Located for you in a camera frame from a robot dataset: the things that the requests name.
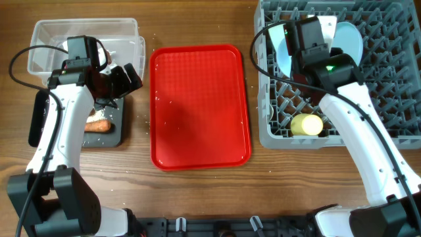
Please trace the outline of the green bowl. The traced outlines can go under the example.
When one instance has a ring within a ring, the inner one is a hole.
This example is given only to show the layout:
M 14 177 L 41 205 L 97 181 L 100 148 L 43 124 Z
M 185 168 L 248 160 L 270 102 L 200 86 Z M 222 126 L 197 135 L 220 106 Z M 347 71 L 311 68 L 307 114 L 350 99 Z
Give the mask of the green bowl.
M 325 43 L 328 44 L 328 49 L 331 51 L 332 43 L 334 41 L 337 17 L 336 16 L 317 16 L 319 19 L 323 38 Z

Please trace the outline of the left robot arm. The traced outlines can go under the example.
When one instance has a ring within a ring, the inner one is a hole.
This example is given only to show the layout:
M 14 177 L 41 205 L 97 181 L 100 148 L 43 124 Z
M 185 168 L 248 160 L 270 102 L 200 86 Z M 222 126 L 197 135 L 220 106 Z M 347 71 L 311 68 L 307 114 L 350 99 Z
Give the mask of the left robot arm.
M 103 207 L 80 175 L 84 127 L 95 97 L 111 83 L 94 66 L 54 70 L 47 120 L 26 172 L 10 177 L 7 194 L 19 216 L 16 236 L 145 236 L 130 209 Z

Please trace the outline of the orange sweet potato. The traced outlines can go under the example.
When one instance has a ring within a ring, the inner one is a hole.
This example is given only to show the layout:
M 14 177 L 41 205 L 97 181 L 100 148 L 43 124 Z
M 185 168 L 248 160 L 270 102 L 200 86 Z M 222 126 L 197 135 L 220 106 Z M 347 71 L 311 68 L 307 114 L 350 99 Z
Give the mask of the orange sweet potato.
M 109 120 L 97 120 L 86 123 L 84 132 L 105 133 L 111 129 L 111 126 L 112 124 Z

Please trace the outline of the yellow plastic cup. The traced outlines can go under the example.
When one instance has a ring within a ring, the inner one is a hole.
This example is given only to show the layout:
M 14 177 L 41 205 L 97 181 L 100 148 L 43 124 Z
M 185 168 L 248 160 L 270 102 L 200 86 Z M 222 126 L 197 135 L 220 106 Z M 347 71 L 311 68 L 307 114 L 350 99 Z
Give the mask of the yellow plastic cup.
M 317 115 L 299 114 L 293 117 L 290 127 L 294 136 L 317 136 L 323 129 L 323 122 Z

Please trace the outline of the small light blue bowl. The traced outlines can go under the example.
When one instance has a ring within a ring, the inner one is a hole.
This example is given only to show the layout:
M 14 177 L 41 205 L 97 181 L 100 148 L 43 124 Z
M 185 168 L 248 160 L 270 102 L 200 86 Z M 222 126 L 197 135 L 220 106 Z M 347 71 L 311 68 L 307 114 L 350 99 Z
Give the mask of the small light blue bowl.
M 291 77 L 291 56 L 289 56 L 285 38 L 284 25 L 280 24 L 268 30 L 272 46 L 275 50 L 276 64 L 282 77 Z

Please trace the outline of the large light blue plate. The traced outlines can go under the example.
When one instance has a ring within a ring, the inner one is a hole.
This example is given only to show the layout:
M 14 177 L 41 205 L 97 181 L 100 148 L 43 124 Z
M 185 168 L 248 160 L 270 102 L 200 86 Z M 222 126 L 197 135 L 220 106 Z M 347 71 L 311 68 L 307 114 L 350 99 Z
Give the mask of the large light blue plate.
M 357 66 L 360 65 L 363 53 L 362 36 L 354 24 L 340 22 L 336 25 L 332 47 L 340 48 L 348 54 Z

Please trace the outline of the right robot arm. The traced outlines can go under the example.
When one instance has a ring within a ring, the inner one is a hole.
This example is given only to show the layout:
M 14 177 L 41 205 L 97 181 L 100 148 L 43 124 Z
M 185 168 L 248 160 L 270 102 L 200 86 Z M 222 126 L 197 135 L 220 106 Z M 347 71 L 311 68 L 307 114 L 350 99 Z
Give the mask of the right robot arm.
M 330 207 L 316 214 L 324 236 L 420 235 L 420 177 L 381 122 L 354 60 L 346 54 L 293 56 L 293 79 L 339 132 L 362 178 L 368 207 Z

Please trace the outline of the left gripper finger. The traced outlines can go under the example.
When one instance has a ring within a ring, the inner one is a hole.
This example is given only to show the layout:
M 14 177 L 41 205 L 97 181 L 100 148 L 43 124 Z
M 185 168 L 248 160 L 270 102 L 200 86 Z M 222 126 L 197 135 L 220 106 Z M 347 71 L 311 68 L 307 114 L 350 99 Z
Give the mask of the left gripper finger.
M 124 65 L 124 69 L 126 70 L 126 74 L 130 79 L 129 92 L 140 89 L 143 86 L 143 82 L 137 74 L 134 66 L 131 63 L 128 63 Z
M 112 97 L 125 97 L 130 93 L 130 79 L 123 68 L 113 68 L 110 79 L 112 81 Z

